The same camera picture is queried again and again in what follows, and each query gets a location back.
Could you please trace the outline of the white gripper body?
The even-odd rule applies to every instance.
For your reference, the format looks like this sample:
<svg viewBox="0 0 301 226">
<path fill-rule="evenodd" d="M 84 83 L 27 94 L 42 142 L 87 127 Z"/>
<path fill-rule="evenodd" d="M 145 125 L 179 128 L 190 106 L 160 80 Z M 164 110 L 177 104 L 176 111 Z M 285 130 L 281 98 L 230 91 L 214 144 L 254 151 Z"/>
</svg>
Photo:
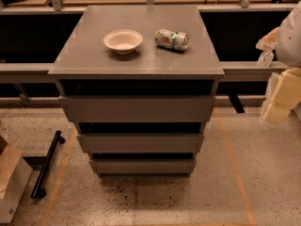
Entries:
<svg viewBox="0 0 301 226">
<path fill-rule="evenodd" d="M 276 47 L 278 31 L 279 28 L 276 27 L 261 39 L 259 39 L 256 43 L 256 48 L 262 51 L 274 50 Z"/>
</svg>

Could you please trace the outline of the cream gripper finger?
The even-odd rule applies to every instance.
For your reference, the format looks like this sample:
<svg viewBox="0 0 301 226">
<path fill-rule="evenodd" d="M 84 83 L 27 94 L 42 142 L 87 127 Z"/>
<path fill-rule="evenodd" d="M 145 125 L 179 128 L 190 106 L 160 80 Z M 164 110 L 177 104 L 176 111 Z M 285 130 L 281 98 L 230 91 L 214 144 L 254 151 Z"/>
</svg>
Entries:
<svg viewBox="0 0 301 226">
<path fill-rule="evenodd" d="M 265 95 L 264 95 L 264 101 L 261 104 L 261 111 L 260 111 L 261 116 L 264 115 L 264 113 L 267 110 L 267 107 L 270 104 L 272 95 L 273 95 L 273 93 L 276 89 L 276 86 L 277 86 L 278 77 L 279 77 L 278 73 L 272 73 L 269 80 L 268 80 Z"/>
<path fill-rule="evenodd" d="M 301 69 L 289 68 L 278 77 L 276 89 L 261 119 L 273 124 L 286 120 L 301 103 Z"/>
</svg>

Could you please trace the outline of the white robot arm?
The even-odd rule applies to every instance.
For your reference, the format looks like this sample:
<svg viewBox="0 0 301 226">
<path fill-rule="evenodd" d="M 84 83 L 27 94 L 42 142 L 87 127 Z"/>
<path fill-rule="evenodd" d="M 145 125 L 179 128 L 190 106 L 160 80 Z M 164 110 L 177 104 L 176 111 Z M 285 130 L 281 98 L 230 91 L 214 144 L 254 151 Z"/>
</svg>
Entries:
<svg viewBox="0 0 301 226">
<path fill-rule="evenodd" d="M 283 73 L 271 75 L 261 106 L 262 121 L 280 124 L 301 102 L 301 2 L 256 48 L 262 50 L 259 66 L 268 68 L 274 57 L 287 66 Z"/>
</svg>

